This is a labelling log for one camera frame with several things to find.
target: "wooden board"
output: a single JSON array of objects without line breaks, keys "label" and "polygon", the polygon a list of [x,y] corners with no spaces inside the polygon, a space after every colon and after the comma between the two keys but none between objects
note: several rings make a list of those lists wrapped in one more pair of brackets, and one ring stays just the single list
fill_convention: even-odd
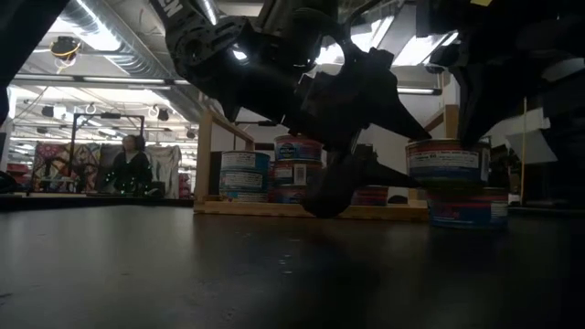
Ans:
[{"label": "wooden board", "polygon": [[[207,201],[195,204],[196,214],[217,215],[249,215],[269,217],[299,217],[312,218],[313,215],[304,211],[301,205],[284,205],[270,203],[244,203]],[[338,218],[352,219],[384,219],[404,221],[428,220],[429,214],[425,207],[412,207],[409,205],[388,205],[387,207],[359,207],[351,206]]]}]

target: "pipe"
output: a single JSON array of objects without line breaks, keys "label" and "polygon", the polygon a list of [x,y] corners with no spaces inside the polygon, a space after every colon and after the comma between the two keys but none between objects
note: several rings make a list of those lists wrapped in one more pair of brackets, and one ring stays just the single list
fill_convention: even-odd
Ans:
[{"label": "pipe", "polygon": [[[94,45],[98,40],[113,36],[120,43],[116,50],[124,56],[107,56],[111,63],[135,78],[170,79],[173,74],[156,58],[142,40],[129,28],[115,11],[103,0],[71,0],[61,13],[60,19],[81,31],[78,37],[85,43]],[[190,122],[198,122],[203,108],[187,96],[182,90],[155,90],[159,96],[168,99],[173,107]]]}]

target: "ceiling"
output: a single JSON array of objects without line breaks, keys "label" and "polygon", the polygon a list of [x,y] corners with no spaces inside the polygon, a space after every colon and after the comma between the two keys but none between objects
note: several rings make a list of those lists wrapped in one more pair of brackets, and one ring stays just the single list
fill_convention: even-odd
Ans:
[{"label": "ceiling", "polygon": [[[341,12],[353,9],[362,5],[365,0],[342,1]],[[396,3],[386,0],[383,3]],[[108,17],[115,20],[105,21],[111,30],[122,31],[125,36],[129,36],[133,41],[133,48],[139,50],[140,56],[147,58],[157,66],[158,74],[164,78],[179,78],[173,68],[165,45],[165,32],[158,17],[154,14],[152,7],[148,5],[147,0],[96,0],[94,2],[101,6],[105,12],[109,13]],[[257,16],[261,10],[262,1],[258,0],[229,0],[218,1],[218,8],[228,15],[238,16]],[[372,10],[376,16],[372,19],[383,18],[387,15],[381,6],[377,10]],[[413,19],[404,18],[400,26],[395,20],[388,32],[381,40],[382,48],[391,50],[395,53],[400,51],[392,43],[392,38],[399,40],[399,43],[406,44],[408,39],[413,35]],[[58,19],[53,27],[47,32],[45,37],[37,46],[36,52],[30,55],[27,63],[21,69],[22,73],[43,73],[43,74],[67,74],[82,76],[102,76],[102,77],[129,77],[129,74],[114,64],[109,58],[104,56],[92,55],[91,52],[99,49],[87,45],[83,46],[81,54],[75,58],[73,65],[64,67],[63,62],[55,59],[47,51],[50,44],[58,36],[70,36],[79,38],[80,35],[70,24]],[[423,68],[394,68],[393,72],[399,77],[399,84],[414,87],[434,88],[437,80],[434,76],[428,74]],[[115,112],[130,115],[143,115],[145,118],[145,127],[152,129],[147,134],[147,139],[151,141],[177,141],[178,143],[189,142],[186,139],[186,127],[197,128],[197,112],[205,109],[207,105],[201,102],[201,97],[194,87],[173,87],[172,91],[159,90],[113,90],[97,89],[83,87],[47,87],[42,85],[13,86],[13,91],[18,95],[16,105],[16,132],[15,136],[20,138],[64,138],[70,137],[71,125],[70,117],[72,113],[92,112],[92,104],[96,113]],[[31,106],[31,102],[37,97],[37,105]],[[413,115],[420,121],[432,115],[438,109],[439,98],[432,96],[409,96],[403,95],[401,99],[412,111]],[[42,114],[43,107],[54,106],[64,109],[67,115],[49,118]],[[157,109],[168,109],[169,119],[161,122],[156,117]],[[239,121],[256,121],[263,120],[257,114],[242,109]],[[133,127],[137,121],[129,122],[122,120],[120,122],[104,121],[94,118],[93,122],[101,125],[104,129],[112,127]],[[34,125],[46,124],[49,133],[39,133]],[[155,129],[166,129],[166,132],[154,132]],[[97,134],[97,129],[81,129],[77,138],[80,139],[103,139],[106,137]]]}]

